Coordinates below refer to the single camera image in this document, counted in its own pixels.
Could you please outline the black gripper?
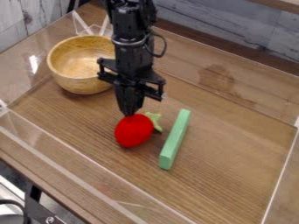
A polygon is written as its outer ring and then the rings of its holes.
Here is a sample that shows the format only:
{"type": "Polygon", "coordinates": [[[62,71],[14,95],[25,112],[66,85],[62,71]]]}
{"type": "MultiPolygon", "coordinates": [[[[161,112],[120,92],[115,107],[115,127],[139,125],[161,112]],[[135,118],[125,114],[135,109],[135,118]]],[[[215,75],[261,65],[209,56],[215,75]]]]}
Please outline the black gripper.
{"type": "Polygon", "coordinates": [[[160,101],[164,94],[165,79],[155,72],[155,34],[143,34],[135,38],[112,35],[115,58],[97,59],[97,78],[112,84],[116,102],[124,116],[131,116],[143,107],[145,97],[160,101]]]}

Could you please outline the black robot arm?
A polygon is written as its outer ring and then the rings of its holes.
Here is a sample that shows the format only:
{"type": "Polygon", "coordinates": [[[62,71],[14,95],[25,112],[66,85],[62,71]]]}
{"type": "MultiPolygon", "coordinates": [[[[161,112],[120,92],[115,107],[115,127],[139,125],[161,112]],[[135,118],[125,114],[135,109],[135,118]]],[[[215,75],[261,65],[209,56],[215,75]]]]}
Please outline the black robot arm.
{"type": "Polygon", "coordinates": [[[145,97],[163,99],[165,79],[153,70],[155,58],[167,50],[165,38],[152,30],[153,0],[105,0],[113,31],[115,58],[99,58],[97,78],[113,85],[119,110],[132,116],[145,97]]]}

